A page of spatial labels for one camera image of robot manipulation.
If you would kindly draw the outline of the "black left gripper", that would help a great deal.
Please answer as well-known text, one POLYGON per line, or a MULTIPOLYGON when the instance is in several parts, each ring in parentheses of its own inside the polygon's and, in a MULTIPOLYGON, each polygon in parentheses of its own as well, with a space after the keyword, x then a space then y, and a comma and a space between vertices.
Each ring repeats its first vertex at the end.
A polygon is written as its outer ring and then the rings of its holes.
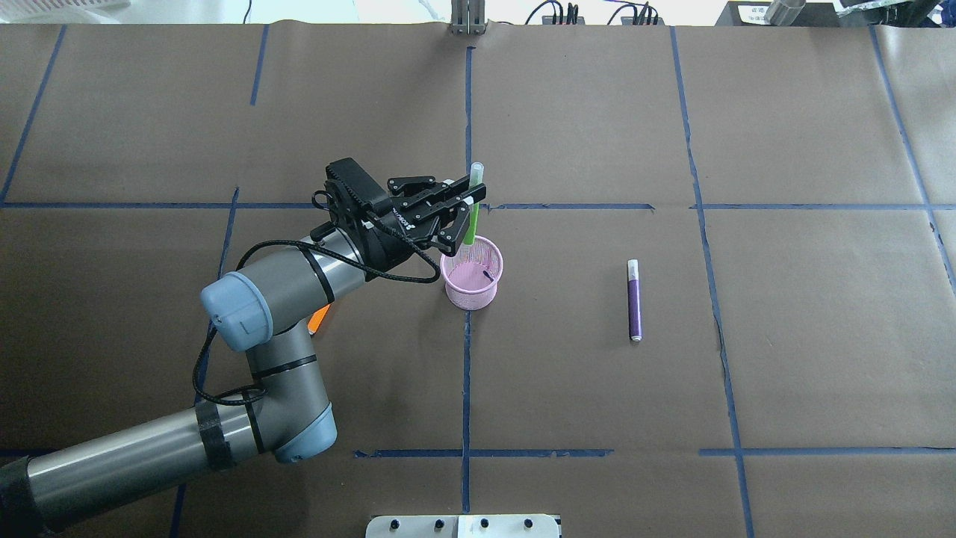
POLYGON ((328 191, 327 211, 335 228, 354 245, 365 280, 430 280, 430 276, 392 273, 417 256, 430 265, 429 248, 453 256, 463 243, 474 195, 467 177, 439 181, 434 176, 387 180, 391 200, 378 214, 358 191, 328 191), (403 225, 398 217, 403 217, 403 225))

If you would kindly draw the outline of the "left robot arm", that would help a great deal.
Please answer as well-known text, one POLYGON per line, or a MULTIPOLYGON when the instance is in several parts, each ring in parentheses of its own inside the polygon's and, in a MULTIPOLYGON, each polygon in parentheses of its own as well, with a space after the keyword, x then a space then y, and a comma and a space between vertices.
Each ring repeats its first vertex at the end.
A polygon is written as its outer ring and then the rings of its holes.
POLYGON ((202 290, 208 329, 194 405, 2 469, 2 535, 47 537, 103 512, 270 452, 293 464, 337 439, 308 319, 373 279, 432 285, 474 240, 479 178, 393 178, 347 159, 311 198, 329 219, 300 241, 263 241, 202 290))

